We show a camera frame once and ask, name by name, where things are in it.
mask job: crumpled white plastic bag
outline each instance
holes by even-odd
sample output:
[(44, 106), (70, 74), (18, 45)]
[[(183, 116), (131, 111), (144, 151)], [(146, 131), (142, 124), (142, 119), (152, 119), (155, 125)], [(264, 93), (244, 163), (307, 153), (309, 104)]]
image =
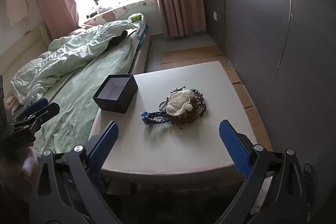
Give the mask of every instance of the crumpled white plastic bag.
[(182, 90), (173, 92), (168, 98), (166, 112), (171, 116), (183, 114), (186, 110), (192, 111), (193, 106), (190, 99), (194, 97), (194, 92), (191, 90)]

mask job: metal screw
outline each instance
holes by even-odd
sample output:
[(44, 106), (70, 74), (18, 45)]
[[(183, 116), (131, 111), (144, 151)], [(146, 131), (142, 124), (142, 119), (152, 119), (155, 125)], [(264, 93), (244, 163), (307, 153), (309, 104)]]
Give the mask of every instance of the metal screw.
[(259, 152), (262, 151), (262, 150), (264, 150), (263, 146), (260, 145), (260, 144), (256, 144), (256, 145), (254, 146), (254, 149), (257, 150), (257, 151), (259, 151)]
[(293, 156), (295, 153), (292, 149), (287, 149), (287, 154)]
[(82, 145), (77, 145), (77, 146), (75, 146), (74, 150), (75, 150), (76, 152), (80, 152), (80, 151), (83, 150), (83, 146), (82, 146)]
[(51, 154), (51, 151), (48, 149), (48, 150), (45, 150), (43, 152), (43, 156), (49, 156)]

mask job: white wall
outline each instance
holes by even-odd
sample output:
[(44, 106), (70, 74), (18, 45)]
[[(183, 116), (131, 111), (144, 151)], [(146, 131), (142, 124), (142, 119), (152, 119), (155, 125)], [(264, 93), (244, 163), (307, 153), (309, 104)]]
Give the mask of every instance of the white wall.
[(11, 26), (6, 10), (6, 0), (0, 0), (0, 56), (26, 33), (43, 22), (36, 0), (29, 3), (28, 16)]

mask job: open box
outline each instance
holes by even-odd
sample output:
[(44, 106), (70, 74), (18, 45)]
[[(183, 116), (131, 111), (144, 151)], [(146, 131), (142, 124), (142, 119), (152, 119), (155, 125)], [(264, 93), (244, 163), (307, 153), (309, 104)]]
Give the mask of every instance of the open box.
[(133, 75), (109, 75), (93, 99), (102, 110), (125, 114), (137, 89)]

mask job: wall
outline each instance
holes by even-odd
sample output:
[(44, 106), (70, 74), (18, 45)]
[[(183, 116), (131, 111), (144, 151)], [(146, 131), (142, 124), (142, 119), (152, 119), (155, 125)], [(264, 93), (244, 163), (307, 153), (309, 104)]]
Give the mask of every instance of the wall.
[(313, 210), (336, 183), (336, 0), (204, 0), (225, 3), (207, 30), (251, 95), (273, 148), (314, 165)]
[(7, 17), (6, 0), (0, 0), (0, 55), (11, 45), (43, 22), (36, 0), (27, 0), (29, 3), (28, 16), (11, 26)]

